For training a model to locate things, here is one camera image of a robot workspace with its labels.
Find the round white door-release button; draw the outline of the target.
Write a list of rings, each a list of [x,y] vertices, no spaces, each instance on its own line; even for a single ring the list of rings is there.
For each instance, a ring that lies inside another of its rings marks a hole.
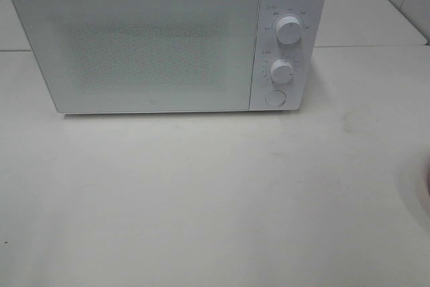
[[[265,96],[265,101],[269,106],[281,107],[286,102],[286,94],[280,90],[271,91]]]

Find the white microwave door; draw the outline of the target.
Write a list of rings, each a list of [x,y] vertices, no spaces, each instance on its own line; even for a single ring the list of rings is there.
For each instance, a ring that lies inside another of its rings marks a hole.
[[[249,107],[259,0],[13,0],[64,114]]]

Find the pink round plate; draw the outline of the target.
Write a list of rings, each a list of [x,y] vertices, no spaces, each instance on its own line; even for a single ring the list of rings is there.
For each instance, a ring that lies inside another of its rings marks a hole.
[[[426,171],[425,171],[425,189],[426,189],[426,197],[430,196],[430,163],[427,163]]]

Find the lower white round knob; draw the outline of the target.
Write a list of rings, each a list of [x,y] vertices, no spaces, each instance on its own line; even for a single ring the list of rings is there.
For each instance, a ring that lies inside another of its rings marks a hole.
[[[271,80],[276,84],[289,83],[294,78],[295,72],[290,60],[277,60],[269,68]]]

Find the white round knob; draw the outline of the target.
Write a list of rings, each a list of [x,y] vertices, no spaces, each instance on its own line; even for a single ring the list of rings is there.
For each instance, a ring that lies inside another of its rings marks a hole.
[[[295,72],[290,60],[277,60],[269,68],[271,80],[276,84],[289,83],[294,78]]]
[[[281,44],[294,44],[302,37],[302,22],[294,15],[286,15],[276,21],[275,32]]]

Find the upper white round knob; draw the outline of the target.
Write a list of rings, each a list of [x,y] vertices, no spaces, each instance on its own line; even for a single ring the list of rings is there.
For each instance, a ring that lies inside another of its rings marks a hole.
[[[302,22],[294,15],[286,15],[276,21],[275,32],[281,44],[294,44],[302,37]]]

